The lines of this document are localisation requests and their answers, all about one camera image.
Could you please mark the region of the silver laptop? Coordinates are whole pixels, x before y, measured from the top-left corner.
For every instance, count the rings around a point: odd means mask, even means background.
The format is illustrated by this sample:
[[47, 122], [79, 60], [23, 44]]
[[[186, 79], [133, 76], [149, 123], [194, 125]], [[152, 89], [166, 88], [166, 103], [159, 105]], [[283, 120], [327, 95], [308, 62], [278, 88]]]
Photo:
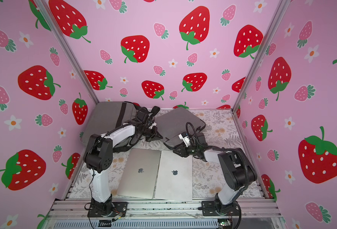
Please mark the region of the silver laptop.
[[138, 149], [130, 151], [117, 195], [152, 199], [154, 195], [161, 152]]
[[168, 150], [161, 152], [155, 198], [192, 201], [192, 156], [180, 157]]

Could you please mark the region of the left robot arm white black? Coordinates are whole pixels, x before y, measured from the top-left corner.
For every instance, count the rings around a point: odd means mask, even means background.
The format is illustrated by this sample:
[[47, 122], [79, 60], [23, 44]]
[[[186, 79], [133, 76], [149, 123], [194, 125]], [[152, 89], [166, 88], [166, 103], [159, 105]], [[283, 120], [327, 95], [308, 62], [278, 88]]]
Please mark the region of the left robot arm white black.
[[113, 154], [127, 152], [141, 140], [161, 140], [155, 123], [159, 111], [157, 106], [148, 110], [130, 102], [98, 104], [84, 132], [89, 138], [83, 161], [92, 175], [89, 216], [107, 217], [117, 212], [108, 185]]

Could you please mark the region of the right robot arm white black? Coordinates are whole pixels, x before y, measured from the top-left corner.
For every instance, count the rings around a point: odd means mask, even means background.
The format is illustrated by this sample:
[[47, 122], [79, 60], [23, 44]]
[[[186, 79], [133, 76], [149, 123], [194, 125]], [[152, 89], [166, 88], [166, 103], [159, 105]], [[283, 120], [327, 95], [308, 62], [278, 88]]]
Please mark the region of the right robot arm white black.
[[197, 133], [192, 123], [187, 122], [185, 132], [179, 135], [183, 145], [174, 149], [173, 153], [181, 156], [193, 156], [204, 162], [217, 163], [221, 166], [225, 184], [215, 194], [213, 202], [204, 205], [217, 215], [228, 215], [240, 212], [237, 199], [257, 181], [257, 174], [251, 162], [241, 148], [220, 148], [206, 143], [203, 133]]

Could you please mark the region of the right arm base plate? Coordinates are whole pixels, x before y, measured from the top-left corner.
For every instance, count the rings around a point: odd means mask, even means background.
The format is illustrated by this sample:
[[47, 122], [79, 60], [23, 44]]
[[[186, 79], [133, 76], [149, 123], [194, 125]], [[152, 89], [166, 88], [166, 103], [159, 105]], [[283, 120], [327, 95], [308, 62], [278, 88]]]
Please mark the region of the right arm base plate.
[[240, 216], [241, 207], [237, 201], [223, 205], [220, 201], [202, 201], [198, 210], [202, 211], [203, 216]]

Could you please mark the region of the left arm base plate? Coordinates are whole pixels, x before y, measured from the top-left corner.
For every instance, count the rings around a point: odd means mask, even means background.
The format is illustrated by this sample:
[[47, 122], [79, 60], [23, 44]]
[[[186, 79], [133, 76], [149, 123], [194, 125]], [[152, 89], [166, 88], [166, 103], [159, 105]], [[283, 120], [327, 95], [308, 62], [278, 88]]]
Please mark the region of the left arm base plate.
[[115, 216], [125, 217], [127, 206], [128, 206], [127, 202], [108, 202], [108, 203], [94, 202], [91, 203], [87, 215], [90, 218], [115, 217]]

